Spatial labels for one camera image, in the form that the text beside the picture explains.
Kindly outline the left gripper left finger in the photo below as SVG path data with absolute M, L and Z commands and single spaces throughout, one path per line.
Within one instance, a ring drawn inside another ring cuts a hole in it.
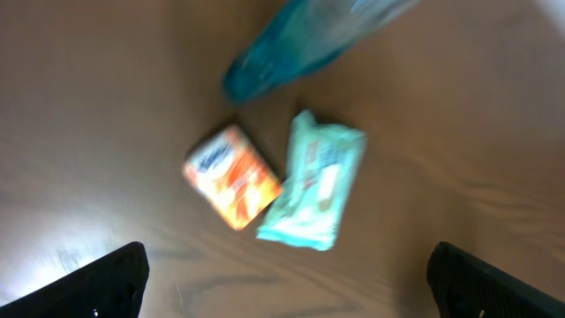
M 138 318 L 149 277 L 133 241 L 52 284 L 1 307 L 1 318 Z

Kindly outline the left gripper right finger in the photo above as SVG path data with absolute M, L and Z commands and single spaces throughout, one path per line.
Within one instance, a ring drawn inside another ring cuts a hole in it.
M 564 318 L 562 301 L 445 241 L 426 279 L 441 318 Z

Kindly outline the small orange tissue pack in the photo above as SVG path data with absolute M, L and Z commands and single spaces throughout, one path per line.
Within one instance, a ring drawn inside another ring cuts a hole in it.
M 190 153 L 183 175 L 236 231 L 283 191 L 279 178 L 237 125 L 226 127 Z

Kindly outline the light blue wipes packet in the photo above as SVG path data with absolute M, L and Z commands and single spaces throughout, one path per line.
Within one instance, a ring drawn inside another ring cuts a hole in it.
M 366 135 L 339 124 L 320 124 L 304 110 L 293 118 L 286 180 L 256 231 L 256 238 L 331 249 L 365 152 Z

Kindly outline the blue mouthwash bottle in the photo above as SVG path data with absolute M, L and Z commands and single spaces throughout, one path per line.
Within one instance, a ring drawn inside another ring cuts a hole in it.
M 235 58 L 224 89 L 248 102 L 330 64 L 416 0 L 292 0 Z

